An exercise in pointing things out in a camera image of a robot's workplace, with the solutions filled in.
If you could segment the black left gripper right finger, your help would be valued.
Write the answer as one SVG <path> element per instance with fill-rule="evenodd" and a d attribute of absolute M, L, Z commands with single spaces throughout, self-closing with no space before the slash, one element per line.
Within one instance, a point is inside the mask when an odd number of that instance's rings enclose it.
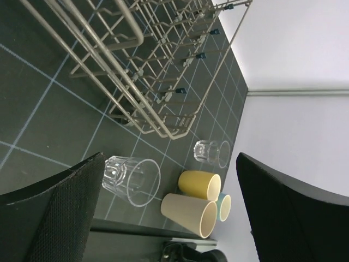
<path fill-rule="evenodd" d="M 259 261 L 348 261 L 348 197 L 236 159 Z"/>

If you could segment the small clear faceted glass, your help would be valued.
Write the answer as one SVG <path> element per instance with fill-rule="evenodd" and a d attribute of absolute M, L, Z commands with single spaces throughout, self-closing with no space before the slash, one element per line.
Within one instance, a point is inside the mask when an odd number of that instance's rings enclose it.
<path fill-rule="evenodd" d="M 199 140 L 193 148 L 194 158 L 200 162 L 225 168 L 230 159 L 231 147 L 226 140 Z"/>

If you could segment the yellow mug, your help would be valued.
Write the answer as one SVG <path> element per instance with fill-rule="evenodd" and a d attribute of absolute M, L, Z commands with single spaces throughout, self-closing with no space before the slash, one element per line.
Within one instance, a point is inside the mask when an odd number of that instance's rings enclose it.
<path fill-rule="evenodd" d="M 179 177 L 178 187 L 188 196 L 217 201 L 221 178 L 219 174 L 206 171 L 184 171 Z"/>

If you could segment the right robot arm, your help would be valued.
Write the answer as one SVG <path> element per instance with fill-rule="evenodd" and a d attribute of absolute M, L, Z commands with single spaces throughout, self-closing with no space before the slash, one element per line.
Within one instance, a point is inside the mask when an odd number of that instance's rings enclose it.
<path fill-rule="evenodd" d="M 162 247 L 160 261 L 227 262 L 228 260 L 226 255 L 218 249 L 199 252 L 187 243 L 165 242 Z"/>

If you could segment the large clear faceted glass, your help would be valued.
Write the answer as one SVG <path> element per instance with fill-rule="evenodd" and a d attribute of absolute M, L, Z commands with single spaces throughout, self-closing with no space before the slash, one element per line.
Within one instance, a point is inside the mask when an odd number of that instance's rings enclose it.
<path fill-rule="evenodd" d="M 153 159 L 112 156 L 105 161 L 102 187 L 132 206 L 148 205 L 160 182 L 160 166 Z"/>

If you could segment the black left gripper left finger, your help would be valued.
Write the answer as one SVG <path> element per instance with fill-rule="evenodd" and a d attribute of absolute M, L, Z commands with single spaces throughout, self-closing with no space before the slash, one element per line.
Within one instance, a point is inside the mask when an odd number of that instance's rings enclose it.
<path fill-rule="evenodd" d="M 82 261 L 105 170 L 99 152 L 1 195 L 1 261 Z"/>

